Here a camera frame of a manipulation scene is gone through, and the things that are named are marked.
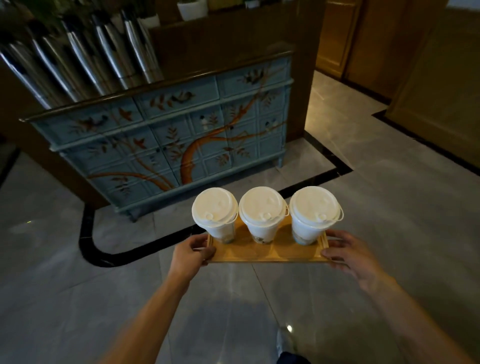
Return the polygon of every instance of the wooden tray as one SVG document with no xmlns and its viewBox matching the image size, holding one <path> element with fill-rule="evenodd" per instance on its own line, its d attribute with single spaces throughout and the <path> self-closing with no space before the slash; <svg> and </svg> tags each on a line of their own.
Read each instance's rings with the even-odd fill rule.
<svg viewBox="0 0 480 364">
<path fill-rule="evenodd" d="M 303 246 L 297 244 L 292 236 L 292 217 L 287 216 L 276 232 L 275 239 L 270 244 L 256 243 L 247 226 L 240 217 L 235 221 L 235 240 L 230 244 L 219 243 L 208 235 L 208 246 L 215 246 L 216 253 L 212 263 L 223 262 L 328 262 L 329 259 L 320 255 L 328 248 L 328 240 L 323 233 L 316 244 Z"/>
</svg>

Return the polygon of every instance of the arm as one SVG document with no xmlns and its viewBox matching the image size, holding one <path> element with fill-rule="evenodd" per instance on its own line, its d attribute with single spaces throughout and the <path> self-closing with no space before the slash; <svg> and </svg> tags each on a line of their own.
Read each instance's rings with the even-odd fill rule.
<svg viewBox="0 0 480 364">
<path fill-rule="evenodd" d="M 206 247 L 207 234 L 193 235 L 175 247 L 164 283 L 120 335 L 101 364 L 154 364 L 168 328 L 190 281 L 215 254 Z"/>
<path fill-rule="evenodd" d="M 322 254 L 334 261 L 331 266 L 353 275 L 373 300 L 409 363 L 474 364 L 432 318 L 389 275 L 368 250 L 365 242 L 346 231 L 327 230 L 330 248 Z"/>
</svg>

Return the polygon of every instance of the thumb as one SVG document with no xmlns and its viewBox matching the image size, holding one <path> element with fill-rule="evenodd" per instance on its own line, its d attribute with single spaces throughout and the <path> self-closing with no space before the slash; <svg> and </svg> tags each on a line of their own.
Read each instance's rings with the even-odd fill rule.
<svg viewBox="0 0 480 364">
<path fill-rule="evenodd" d="M 350 255 L 350 248 L 326 248 L 322 250 L 322 255 L 327 258 L 340 257 L 347 260 Z"/>
<path fill-rule="evenodd" d="M 214 246 L 208 246 L 200 251 L 200 255 L 202 256 L 202 260 L 208 260 L 215 255 L 215 252 L 216 248 Z"/>
</svg>

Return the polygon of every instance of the hand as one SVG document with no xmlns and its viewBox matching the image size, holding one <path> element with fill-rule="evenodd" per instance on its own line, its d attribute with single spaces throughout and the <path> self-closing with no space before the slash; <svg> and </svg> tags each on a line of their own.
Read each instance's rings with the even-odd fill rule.
<svg viewBox="0 0 480 364">
<path fill-rule="evenodd" d="M 208 234 L 192 235 L 179 243 L 173 251 L 168 278 L 174 280 L 175 284 L 183 287 L 185 291 L 200 267 L 206 266 L 207 259 L 215 254 L 214 246 L 207 247 L 207 237 Z"/>
<path fill-rule="evenodd" d="M 340 240 L 329 240 L 330 247 L 323 249 L 322 255 L 345 262 L 329 264 L 353 275 L 364 291 L 372 292 L 382 278 L 388 277 L 365 242 L 347 231 L 328 229 L 326 235 Z"/>
</svg>

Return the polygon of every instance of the forearm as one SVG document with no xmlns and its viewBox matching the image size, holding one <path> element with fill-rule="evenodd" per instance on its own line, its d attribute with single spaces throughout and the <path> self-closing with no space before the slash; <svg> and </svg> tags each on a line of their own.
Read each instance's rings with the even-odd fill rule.
<svg viewBox="0 0 480 364">
<path fill-rule="evenodd" d="M 381 277 L 367 292 L 409 363 L 474 363 L 393 278 Z"/>
<path fill-rule="evenodd" d="M 154 364 L 186 287 L 167 278 L 102 364 Z"/>
</svg>

